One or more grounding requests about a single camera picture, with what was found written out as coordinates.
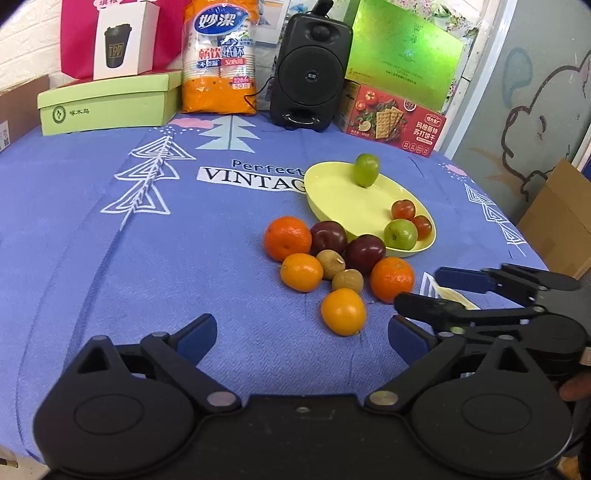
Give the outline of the person's right hand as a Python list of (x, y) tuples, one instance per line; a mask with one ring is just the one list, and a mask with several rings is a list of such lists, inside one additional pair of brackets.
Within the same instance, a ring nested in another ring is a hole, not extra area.
[(584, 372), (565, 382), (559, 390), (565, 402), (577, 402), (591, 398), (591, 373)]

